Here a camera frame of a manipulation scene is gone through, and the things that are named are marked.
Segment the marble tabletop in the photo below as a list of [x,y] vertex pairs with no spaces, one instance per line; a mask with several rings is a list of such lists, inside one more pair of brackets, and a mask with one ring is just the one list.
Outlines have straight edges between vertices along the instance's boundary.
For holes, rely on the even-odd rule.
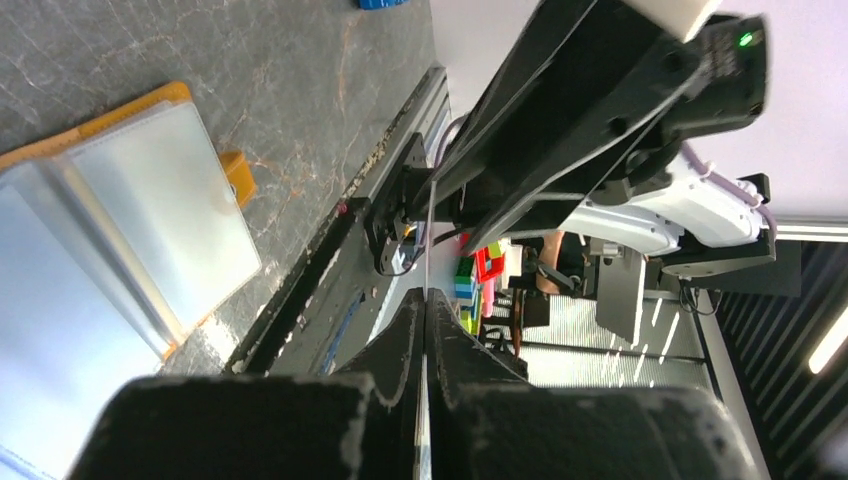
[[0,149],[62,132],[172,80],[259,191],[244,211],[262,269],[174,353],[217,373],[435,59],[427,0],[8,0]]

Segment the black slatted panel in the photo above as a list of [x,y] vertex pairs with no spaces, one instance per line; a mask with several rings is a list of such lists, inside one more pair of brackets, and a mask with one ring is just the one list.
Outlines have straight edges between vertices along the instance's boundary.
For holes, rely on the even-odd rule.
[[848,306],[848,244],[805,243],[802,263],[800,297],[728,294],[716,314],[772,474],[787,479],[822,478],[848,428],[848,348],[818,375],[807,363]]

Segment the cable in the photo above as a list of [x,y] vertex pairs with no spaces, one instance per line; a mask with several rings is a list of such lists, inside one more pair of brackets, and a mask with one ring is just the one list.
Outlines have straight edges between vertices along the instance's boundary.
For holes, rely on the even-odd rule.
[[698,287],[690,287],[689,282],[681,281],[680,282],[680,293],[678,294],[678,301],[680,302],[681,308],[687,313],[697,313],[698,315],[715,315],[721,306],[721,301],[724,299],[724,293],[719,292],[718,300],[716,300],[715,305],[713,305],[713,309],[709,312],[702,312],[698,309],[699,299],[701,297],[701,289]]
[[[459,235],[460,233],[462,233],[462,232],[463,232],[463,230],[464,230],[464,229],[462,229],[462,228],[456,228],[456,229],[453,229],[453,230],[451,230],[451,231],[449,231],[449,232],[446,232],[446,233],[443,233],[443,234],[439,235],[438,237],[436,237],[435,239],[433,239],[433,246],[435,247],[436,245],[438,245],[438,244],[440,244],[440,243],[444,243],[445,241],[450,240],[451,238],[453,238],[453,237],[455,237],[455,236]],[[420,259],[421,259],[421,257],[424,255],[424,252],[425,252],[426,250],[427,250],[427,246],[426,246],[426,245],[425,245],[425,246],[422,246],[421,248],[419,248],[419,249],[418,249],[418,251],[417,251],[417,252],[415,252],[415,255],[413,255],[413,257],[412,257],[412,261],[410,261],[410,262],[409,262],[409,266],[408,266],[408,267],[406,267],[406,268],[405,268],[402,272],[398,272],[398,273],[384,273],[384,272],[379,272],[379,273],[380,273],[380,275],[382,275],[382,276],[384,276],[384,277],[402,277],[402,276],[406,275],[407,273],[409,273],[409,272],[411,272],[411,271],[412,271],[412,268],[413,268],[413,267],[415,267],[415,263],[416,263],[416,262],[418,262],[418,260],[420,260]]]

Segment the green indicator light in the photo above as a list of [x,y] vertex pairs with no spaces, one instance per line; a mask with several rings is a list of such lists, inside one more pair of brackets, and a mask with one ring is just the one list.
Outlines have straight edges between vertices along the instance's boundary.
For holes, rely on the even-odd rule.
[[746,33],[745,35],[742,35],[742,38],[739,39],[739,46],[740,47],[747,47],[753,41],[754,41],[754,34],[753,33]]

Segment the blue object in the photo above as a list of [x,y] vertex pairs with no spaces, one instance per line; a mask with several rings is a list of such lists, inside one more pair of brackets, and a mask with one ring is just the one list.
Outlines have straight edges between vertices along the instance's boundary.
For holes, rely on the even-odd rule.
[[379,10],[381,8],[394,7],[409,0],[359,0],[359,8],[363,10]]

